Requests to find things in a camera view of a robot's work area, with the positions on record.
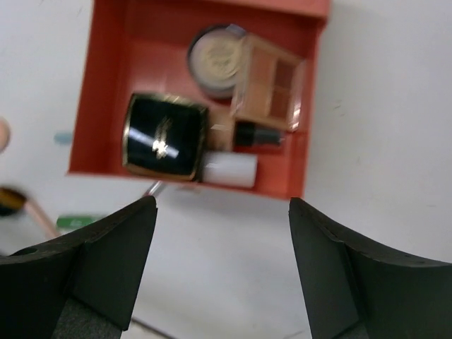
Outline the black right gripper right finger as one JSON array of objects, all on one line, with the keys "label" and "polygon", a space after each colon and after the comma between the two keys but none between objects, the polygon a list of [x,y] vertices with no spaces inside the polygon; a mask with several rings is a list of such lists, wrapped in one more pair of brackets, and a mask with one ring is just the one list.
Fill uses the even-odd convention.
[{"label": "black right gripper right finger", "polygon": [[451,264],[374,241],[292,198],[290,231],[313,338],[450,338]]}]

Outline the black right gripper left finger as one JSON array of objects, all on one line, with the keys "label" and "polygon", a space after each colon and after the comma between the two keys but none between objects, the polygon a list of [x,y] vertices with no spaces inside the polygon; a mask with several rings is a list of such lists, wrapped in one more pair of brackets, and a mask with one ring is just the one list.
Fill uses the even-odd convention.
[{"label": "black right gripper left finger", "polygon": [[2,338],[120,338],[157,217],[143,197],[56,239],[1,257]]}]

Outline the black gold square compact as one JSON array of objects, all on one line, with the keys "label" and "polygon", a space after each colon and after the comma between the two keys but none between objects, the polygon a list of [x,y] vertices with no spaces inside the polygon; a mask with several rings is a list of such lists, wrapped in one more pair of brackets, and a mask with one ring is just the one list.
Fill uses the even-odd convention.
[{"label": "black gold square compact", "polygon": [[124,120],[123,167],[156,179],[199,180],[208,113],[207,106],[178,95],[133,93]]}]

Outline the beige foundation pump bottle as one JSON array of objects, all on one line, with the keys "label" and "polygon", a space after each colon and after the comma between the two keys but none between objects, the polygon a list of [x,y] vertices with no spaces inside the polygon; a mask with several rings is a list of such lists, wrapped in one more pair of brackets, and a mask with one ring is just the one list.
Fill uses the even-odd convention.
[{"label": "beige foundation pump bottle", "polygon": [[235,146],[253,147],[257,145],[279,146],[284,134],[247,121],[217,121],[209,123],[207,148],[209,150],[232,152]]}]

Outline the beige eyeshadow palette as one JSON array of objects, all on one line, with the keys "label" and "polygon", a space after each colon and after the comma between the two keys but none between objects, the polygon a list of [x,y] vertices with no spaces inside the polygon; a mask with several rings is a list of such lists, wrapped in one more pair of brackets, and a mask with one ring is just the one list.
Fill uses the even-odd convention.
[{"label": "beige eyeshadow palette", "polygon": [[299,128],[305,61],[257,35],[241,41],[231,115],[273,129]]}]

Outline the coral top drawer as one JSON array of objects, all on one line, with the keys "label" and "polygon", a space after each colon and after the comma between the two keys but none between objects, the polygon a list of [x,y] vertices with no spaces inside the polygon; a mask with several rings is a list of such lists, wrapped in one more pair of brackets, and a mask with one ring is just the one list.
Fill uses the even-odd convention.
[{"label": "coral top drawer", "polygon": [[287,200],[304,193],[321,34],[329,1],[95,1],[69,172],[130,178],[122,134],[134,92],[170,93],[210,107],[190,76],[195,35],[232,23],[306,61],[300,128],[279,148],[260,147],[251,194]]}]

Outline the round black powder jar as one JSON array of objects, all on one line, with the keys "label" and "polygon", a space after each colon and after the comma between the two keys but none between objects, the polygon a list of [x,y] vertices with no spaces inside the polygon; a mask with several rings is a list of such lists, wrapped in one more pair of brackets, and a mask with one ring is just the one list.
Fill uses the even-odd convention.
[{"label": "round black powder jar", "polygon": [[230,99],[237,83],[246,30],[235,24],[202,29],[189,45],[186,62],[202,92],[216,100]]}]

